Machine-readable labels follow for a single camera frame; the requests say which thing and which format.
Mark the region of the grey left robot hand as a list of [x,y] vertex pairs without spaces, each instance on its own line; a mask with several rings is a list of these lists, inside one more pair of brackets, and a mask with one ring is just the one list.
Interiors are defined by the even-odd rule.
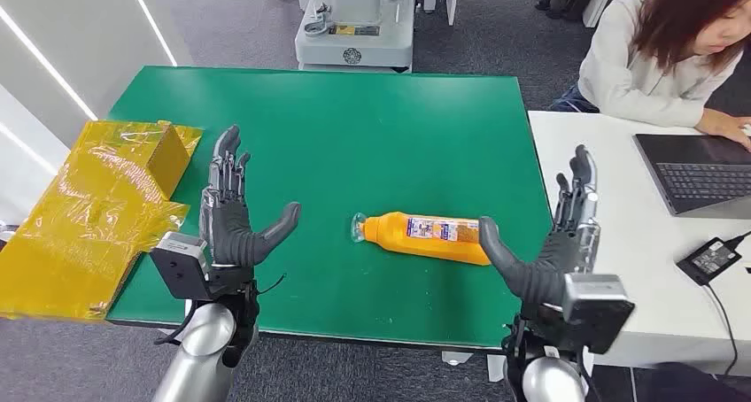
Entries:
[[240,128],[233,125],[217,139],[201,194],[199,233],[211,249],[214,267],[255,267],[297,227],[301,204],[291,202],[267,228],[252,230],[245,201],[248,152],[237,155]]

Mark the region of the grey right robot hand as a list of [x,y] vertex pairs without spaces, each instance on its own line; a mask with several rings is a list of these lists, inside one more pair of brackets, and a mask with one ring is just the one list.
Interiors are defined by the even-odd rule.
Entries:
[[592,268],[594,241],[600,231],[596,220],[597,171],[592,154],[582,144],[569,161],[572,179],[556,175],[558,204],[553,227],[538,256],[519,260],[499,236],[499,227],[489,216],[479,218],[479,243],[512,294],[533,305],[562,305],[565,275]]

